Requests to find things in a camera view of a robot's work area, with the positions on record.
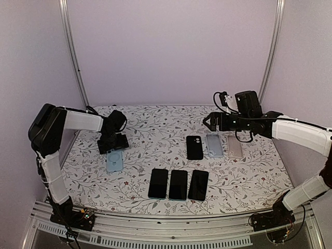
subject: black phone case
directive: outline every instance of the black phone case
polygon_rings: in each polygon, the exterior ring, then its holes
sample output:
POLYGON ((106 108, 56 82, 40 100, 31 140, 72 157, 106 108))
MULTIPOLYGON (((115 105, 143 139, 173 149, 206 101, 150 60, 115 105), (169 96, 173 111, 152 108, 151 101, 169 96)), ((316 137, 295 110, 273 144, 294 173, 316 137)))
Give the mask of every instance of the black phone case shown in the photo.
POLYGON ((186 144, 188 160, 203 159, 202 138, 200 136, 187 136, 186 144))

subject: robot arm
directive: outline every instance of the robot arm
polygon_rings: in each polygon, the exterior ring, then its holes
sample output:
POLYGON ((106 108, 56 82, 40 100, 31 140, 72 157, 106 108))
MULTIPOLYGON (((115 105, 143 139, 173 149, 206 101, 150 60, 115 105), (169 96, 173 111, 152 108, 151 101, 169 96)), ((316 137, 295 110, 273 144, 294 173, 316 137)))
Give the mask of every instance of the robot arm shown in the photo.
POLYGON ((284 193, 273 205, 271 226, 287 224, 292 217, 292 210, 312 201, 332 188, 332 132, 324 127, 291 119, 278 112, 262 113, 257 94, 254 91, 240 92, 235 100, 226 92, 219 93, 224 109, 210 113, 203 123, 216 131, 249 131, 267 138, 290 141, 317 151, 327 157, 325 168, 303 184, 284 193))
POLYGON ((108 117, 88 111, 45 104, 29 129, 31 146, 37 154, 38 173, 49 192, 53 207, 51 221, 91 230, 94 215, 88 210, 82 214, 73 211, 73 202, 66 190, 59 162, 59 149, 63 130, 88 130, 100 132, 98 148, 101 154, 110 149, 127 148, 125 135, 120 134, 126 117, 114 110, 108 117))

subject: lavender wall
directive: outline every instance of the lavender wall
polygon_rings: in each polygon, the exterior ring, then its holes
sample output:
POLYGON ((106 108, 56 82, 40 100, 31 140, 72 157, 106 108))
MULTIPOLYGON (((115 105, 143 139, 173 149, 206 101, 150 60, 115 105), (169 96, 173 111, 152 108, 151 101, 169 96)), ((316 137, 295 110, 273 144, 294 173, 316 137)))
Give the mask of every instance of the lavender wall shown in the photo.
POLYGON ((46 102, 82 103, 57 0, 2 1, 0 33, 0 248, 17 249, 35 200, 45 194, 27 139, 30 124, 46 102))
POLYGON ((212 104, 258 90, 275 0, 68 1, 92 105, 212 104))
MULTIPOLYGON (((286 1, 283 27, 263 107, 332 127, 332 2, 286 1)), ((295 185, 323 168, 326 158, 276 141, 295 185)), ((332 193, 312 203, 326 248, 332 248, 332 193)))

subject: smartphone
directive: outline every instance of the smartphone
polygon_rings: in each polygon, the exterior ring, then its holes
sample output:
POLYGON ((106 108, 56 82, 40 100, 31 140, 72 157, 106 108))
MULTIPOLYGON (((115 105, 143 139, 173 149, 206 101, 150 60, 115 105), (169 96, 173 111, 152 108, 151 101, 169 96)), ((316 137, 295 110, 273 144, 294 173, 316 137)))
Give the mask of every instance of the smartphone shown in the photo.
POLYGON ((227 136, 227 143, 228 143, 228 156, 230 158, 243 157, 241 142, 237 140, 235 136, 227 136))
POLYGON ((153 169, 150 179, 148 197, 152 199, 165 199, 167 191, 168 170, 153 169))
POLYGON ((185 170, 172 170, 169 199, 185 201, 187 199, 188 172, 185 170))
POLYGON ((187 136, 187 159, 188 160, 202 160, 203 147, 202 139, 200 136, 187 136))
POLYGON ((208 189, 209 173, 207 171, 194 170, 192 172, 188 199, 204 201, 208 189))
POLYGON ((218 134, 206 135, 207 153, 211 158, 224 156, 222 142, 218 134))

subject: table surface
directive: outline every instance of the table surface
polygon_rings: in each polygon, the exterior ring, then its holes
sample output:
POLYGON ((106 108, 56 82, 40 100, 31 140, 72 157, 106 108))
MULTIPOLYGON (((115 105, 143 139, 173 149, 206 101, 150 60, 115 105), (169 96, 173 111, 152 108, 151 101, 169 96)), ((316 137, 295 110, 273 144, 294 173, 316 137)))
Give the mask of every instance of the table surface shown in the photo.
MULTIPOLYGON (((205 136, 212 133, 202 124, 212 106, 103 106, 101 115, 123 112, 128 124, 122 132, 130 147, 123 151, 123 170, 109 173, 106 156, 100 155, 100 133, 80 131, 62 168, 66 187, 75 205, 122 213, 160 215, 231 214, 272 207, 285 190, 292 188, 285 166, 270 139, 259 135, 242 143, 243 158, 228 157, 227 136, 219 132, 224 156, 208 156, 205 136), (203 160, 187 160, 186 136, 200 135, 203 160), (149 199, 153 168, 209 172, 204 202, 149 199)), ((240 139, 247 140, 242 133, 240 139)))

